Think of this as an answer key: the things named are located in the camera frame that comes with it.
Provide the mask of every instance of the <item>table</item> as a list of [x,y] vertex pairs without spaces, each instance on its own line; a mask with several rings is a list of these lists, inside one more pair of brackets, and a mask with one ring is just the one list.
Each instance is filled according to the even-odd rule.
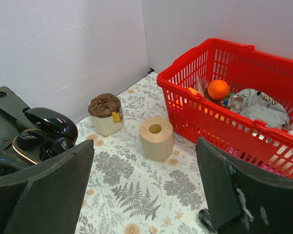
[[75,234],[205,234],[195,222],[207,208],[195,145],[174,134],[173,154],[155,162],[144,156],[139,125],[166,119],[156,73],[118,95],[125,125],[111,136],[96,134],[90,117],[78,124],[79,138],[93,139],[95,154]]

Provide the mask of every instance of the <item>black earbud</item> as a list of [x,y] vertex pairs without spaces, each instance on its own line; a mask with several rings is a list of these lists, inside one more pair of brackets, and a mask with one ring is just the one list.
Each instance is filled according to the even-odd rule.
[[56,139],[54,142],[47,141],[39,150],[39,158],[41,161],[45,161],[49,158],[60,155],[74,146],[74,142],[66,137]]
[[22,150],[28,150],[39,146],[41,143],[43,143],[43,141],[44,139],[42,136],[32,131],[22,132],[16,138],[16,143]]

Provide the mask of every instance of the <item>red plastic shopping basket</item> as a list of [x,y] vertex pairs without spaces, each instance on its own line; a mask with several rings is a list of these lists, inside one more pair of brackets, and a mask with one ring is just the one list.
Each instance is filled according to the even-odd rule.
[[293,60],[241,45],[208,39],[158,75],[174,131],[196,143],[204,137],[227,153],[267,171],[293,178],[293,136],[252,121],[188,90],[195,74],[225,80],[230,90],[253,88],[281,103],[293,124]]

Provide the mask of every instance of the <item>gray wall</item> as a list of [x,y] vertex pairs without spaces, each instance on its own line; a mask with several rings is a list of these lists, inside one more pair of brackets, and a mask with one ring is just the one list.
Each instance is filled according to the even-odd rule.
[[0,87],[74,121],[148,71],[141,0],[0,0]]
[[142,0],[149,65],[161,72],[216,37],[293,59],[293,0]]

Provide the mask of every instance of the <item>orange fruit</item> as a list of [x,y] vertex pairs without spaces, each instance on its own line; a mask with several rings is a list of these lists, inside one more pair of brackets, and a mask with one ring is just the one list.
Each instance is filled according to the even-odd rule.
[[207,92],[212,99],[222,100],[229,94],[229,89],[227,82],[221,79],[216,79],[209,84]]

